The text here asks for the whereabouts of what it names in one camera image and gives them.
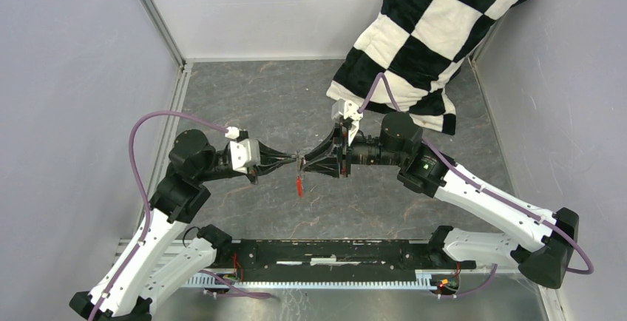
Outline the metal key holder plate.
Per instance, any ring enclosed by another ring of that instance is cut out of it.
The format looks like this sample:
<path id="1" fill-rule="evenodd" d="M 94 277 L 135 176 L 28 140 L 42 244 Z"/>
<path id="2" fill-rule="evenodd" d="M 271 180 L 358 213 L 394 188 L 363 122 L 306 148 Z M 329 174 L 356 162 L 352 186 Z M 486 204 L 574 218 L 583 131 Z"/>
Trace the metal key holder plate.
<path id="1" fill-rule="evenodd" d="M 295 154 L 296 164 L 296 178 L 298 181 L 302 180 L 304 165 L 306 164 L 305 156 L 301 152 Z"/>

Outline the black white checkered blanket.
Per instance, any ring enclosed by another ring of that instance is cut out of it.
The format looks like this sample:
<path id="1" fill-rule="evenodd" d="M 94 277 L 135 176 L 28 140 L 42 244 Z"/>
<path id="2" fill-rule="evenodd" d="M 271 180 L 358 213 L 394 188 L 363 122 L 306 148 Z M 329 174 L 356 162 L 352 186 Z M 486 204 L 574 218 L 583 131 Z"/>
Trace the black white checkered blanket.
<path id="1" fill-rule="evenodd" d="M 510 8 L 527 0 L 383 0 L 326 92 L 333 100 L 387 113 L 454 135 L 455 105 L 445 87 L 464 59 Z"/>

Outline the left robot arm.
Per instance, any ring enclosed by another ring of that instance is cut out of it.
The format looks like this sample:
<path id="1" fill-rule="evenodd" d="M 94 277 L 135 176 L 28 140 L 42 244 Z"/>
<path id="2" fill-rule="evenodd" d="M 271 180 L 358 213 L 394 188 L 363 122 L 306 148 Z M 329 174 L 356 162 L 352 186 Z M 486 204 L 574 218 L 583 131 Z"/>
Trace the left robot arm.
<path id="1" fill-rule="evenodd" d="M 209 199 L 205 182 L 245 176 L 255 184 L 259 176 L 294 161 L 294 154 L 271 149 L 247 133 L 223 150 L 216 150 L 200 130 L 179 134 L 166 175 L 149 200 L 149 216 L 99 284 L 75 293 L 70 308 L 86 320 L 151 320 L 199 270 L 231 261 L 231 237 L 209 225 L 182 252 L 162 267 L 157 265 Z"/>

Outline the aluminium frame rail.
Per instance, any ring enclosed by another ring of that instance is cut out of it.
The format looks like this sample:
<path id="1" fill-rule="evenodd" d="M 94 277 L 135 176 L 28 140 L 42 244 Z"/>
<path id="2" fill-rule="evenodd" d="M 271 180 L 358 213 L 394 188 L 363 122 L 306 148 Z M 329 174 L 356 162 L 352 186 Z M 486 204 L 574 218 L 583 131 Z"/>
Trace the aluminium frame rail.
<path id="1" fill-rule="evenodd" d="M 139 0 L 142 7 L 146 11 L 150 21 L 153 23 L 155 29 L 160 35 L 163 43 L 166 45 L 170 56 L 174 62 L 180 67 L 184 68 L 187 65 L 186 57 L 182 54 L 180 48 L 176 44 L 174 36 L 169 30 L 165 19 L 162 17 L 155 0 Z"/>

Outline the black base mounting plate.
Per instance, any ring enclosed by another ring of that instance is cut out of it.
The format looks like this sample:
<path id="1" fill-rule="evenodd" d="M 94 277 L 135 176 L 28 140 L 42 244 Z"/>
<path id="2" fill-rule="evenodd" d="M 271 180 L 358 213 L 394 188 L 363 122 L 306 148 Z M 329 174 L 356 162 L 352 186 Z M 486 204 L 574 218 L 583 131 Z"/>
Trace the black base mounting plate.
<path id="1" fill-rule="evenodd" d="M 426 240 L 239 240 L 214 269 L 241 271 L 246 282 L 411 281 L 416 271 L 471 270 Z"/>

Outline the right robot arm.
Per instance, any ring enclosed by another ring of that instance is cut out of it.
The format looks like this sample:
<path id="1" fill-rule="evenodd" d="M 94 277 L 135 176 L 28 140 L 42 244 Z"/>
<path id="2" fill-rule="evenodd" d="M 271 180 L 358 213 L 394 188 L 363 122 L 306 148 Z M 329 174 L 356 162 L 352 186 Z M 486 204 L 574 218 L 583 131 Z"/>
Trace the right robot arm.
<path id="1" fill-rule="evenodd" d="M 576 212 L 566 207 L 553 212 L 488 184 L 426 144 L 422 128 L 408 114 L 386 114 L 377 137 L 361 135 L 355 123 L 338 118 L 329 136 L 298 158 L 299 170 L 345 178 L 357 164 L 397 166 L 405 188 L 451 203 L 499 230 L 438 227 L 427 247 L 433 266 L 445 268 L 453 261 L 510 266 L 538 285 L 562 286 L 577 241 Z"/>

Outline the red key tag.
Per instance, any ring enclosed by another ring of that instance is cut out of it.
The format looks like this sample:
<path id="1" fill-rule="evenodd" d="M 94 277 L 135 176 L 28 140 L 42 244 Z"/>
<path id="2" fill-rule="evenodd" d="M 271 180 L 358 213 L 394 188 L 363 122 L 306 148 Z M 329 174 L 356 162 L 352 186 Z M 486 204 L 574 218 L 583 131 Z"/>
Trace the red key tag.
<path id="1" fill-rule="evenodd" d="M 302 177 L 300 175 L 296 177 L 296 191 L 299 197 L 303 197 L 304 189 L 302 184 Z"/>

